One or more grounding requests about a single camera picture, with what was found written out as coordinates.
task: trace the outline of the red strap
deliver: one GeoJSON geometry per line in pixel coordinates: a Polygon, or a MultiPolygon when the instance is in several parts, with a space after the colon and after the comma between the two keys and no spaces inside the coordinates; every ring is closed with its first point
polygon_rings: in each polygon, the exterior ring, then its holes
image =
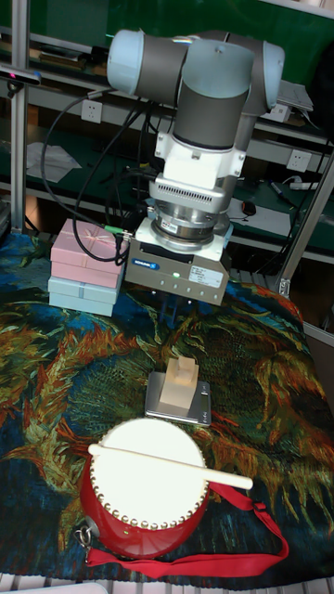
{"type": "Polygon", "coordinates": [[[264,503],[253,501],[235,491],[230,486],[211,483],[210,487],[224,499],[240,510],[253,510],[255,515],[264,525],[282,542],[282,549],[277,555],[268,553],[247,553],[242,555],[192,555],[173,562],[160,562],[153,559],[138,561],[120,561],[111,553],[103,550],[90,549],[87,556],[88,567],[102,565],[103,563],[119,563],[124,569],[148,575],[158,579],[163,575],[200,575],[202,577],[249,577],[261,575],[266,569],[286,559],[289,555],[289,545],[282,536],[277,524],[265,510],[264,503]]]}

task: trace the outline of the robotic arm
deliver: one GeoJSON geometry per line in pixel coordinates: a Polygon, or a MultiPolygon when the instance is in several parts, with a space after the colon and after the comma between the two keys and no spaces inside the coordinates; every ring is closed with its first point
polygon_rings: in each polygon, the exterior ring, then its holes
{"type": "Polygon", "coordinates": [[[163,173],[149,183],[155,219],[131,241],[126,279],[221,303],[228,281],[226,215],[258,116],[276,104],[280,47],[225,32],[157,38],[118,32],[109,84],[177,107],[173,131],[158,133],[163,173]]]}

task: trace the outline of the light blue joint cap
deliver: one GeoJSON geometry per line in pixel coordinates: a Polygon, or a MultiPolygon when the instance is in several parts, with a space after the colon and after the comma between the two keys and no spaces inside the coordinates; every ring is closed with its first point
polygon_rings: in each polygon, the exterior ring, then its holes
{"type": "Polygon", "coordinates": [[[278,45],[263,42],[263,76],[268,109],[275,107],[282,78],[285,53],[278,45]]]}
{"type": "Polygon", "coordinates": [[[118,31],[109,50],[107,78],[110,86],[133,95],[138,85],[144,52],[142,31],[118,31]]]}
{"type": "Polygon", "coordinates": [[[196,39],[189,47],[182,78],[205,97],[225,99],[250,89],[254,54],[240,45],[196,39]]]}

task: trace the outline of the stacked boxes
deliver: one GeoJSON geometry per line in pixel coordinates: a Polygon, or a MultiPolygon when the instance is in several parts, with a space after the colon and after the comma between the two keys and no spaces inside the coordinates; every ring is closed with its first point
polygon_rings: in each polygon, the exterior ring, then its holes
{"type": "MultiPolygon", "coordinates": [[[[98,226],[77,223],[84,247],[100,258],[116,254],[115,238],[98,226]]],[[[88,256],[73,234],[68,219],[51,250],[50,305],[111,316],[122,283],[123,266],[101,262],[88,256]]]]}

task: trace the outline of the green cable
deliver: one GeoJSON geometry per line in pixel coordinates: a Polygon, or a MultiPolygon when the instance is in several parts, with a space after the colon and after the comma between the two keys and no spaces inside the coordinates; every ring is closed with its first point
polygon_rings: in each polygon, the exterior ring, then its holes
{"type": "Polygon", "coordinates": [[[109,233],[113,233],[114,235],[117,233],[123,233],[123,229],[121,229],[119,226],[105,225],[104,228],[106,229],[106,231],[108,231],[109,233]]]}

